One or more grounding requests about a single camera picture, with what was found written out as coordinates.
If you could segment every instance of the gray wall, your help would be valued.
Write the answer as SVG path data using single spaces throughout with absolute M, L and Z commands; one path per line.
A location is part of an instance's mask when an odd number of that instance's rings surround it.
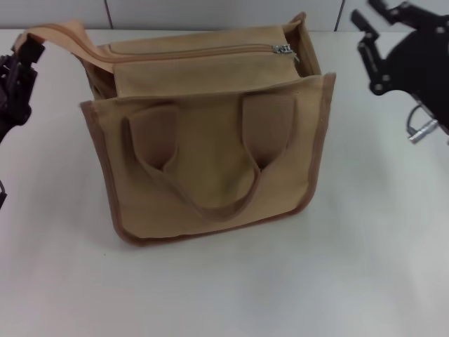
M 393 6 L 401 1 L 388 2 Z M 449 0 L 413 3 L 449 14 Z M 1 0 L 0 28 L 76 18 L 89 28 L 207 30 L 281 24 L 305 11 L 310 30 L 333 31 L 342 9 L 338 30 L 354 31 L 349 15 L 355 8 L 380 31 L 406 30 L 402 25 L 388 27 L 366 0 Z

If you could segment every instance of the canvas bag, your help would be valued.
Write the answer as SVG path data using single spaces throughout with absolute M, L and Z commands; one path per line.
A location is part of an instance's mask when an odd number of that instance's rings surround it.
M 114 228 L 145 245 L 311 201 L 335 74 L 321 75 L 304 19 L 105 46 L 71 21 L 28 29 L 15 49 L 31 34 L 81 60 L 95 98 L 81 109 Z

